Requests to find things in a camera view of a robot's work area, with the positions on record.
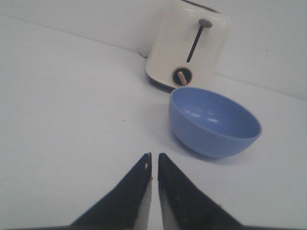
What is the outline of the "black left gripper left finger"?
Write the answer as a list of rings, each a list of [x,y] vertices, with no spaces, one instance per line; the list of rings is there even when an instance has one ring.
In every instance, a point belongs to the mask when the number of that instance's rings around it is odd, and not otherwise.
[[[145,153],[120,182],[70,227],[76,230],[146,230],[152,198],[152,156]]]

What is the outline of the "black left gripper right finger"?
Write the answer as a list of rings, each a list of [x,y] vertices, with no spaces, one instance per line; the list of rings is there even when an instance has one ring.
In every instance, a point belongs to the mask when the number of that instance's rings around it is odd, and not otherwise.
[[[158,157],[158,187],[165,230],[242,227],[198,189],[165,153],[160,153]]]

